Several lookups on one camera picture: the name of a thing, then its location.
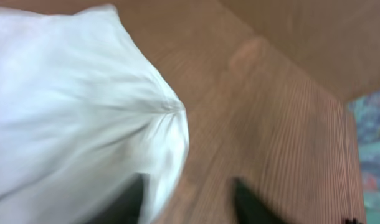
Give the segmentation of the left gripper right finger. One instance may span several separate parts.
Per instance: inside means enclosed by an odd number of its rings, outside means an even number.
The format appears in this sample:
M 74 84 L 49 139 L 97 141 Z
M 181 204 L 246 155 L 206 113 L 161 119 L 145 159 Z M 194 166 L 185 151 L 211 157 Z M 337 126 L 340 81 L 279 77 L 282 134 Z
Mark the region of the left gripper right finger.
M 238 224 L 286 224 L 241 178 L 232 179 L 232 199 Z

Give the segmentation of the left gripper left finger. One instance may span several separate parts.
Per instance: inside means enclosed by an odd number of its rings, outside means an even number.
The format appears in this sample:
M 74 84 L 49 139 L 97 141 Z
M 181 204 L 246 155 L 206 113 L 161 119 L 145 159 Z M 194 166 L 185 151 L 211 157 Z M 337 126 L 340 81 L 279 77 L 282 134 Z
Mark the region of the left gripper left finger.
M 137 224 L 143 203 L 145 182 L 141 174 L 106 209 L 87 224 Z

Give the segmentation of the beige cotton shorts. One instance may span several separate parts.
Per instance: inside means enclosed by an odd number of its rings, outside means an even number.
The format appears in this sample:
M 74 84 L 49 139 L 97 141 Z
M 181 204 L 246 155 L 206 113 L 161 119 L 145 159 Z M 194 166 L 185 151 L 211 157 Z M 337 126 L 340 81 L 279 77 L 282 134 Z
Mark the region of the beige cotton shorts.
M 139 174 L 151 223 L 188 150 L 183 103 L 115 6 L 0 7 L 0 223 L 85 223 Z

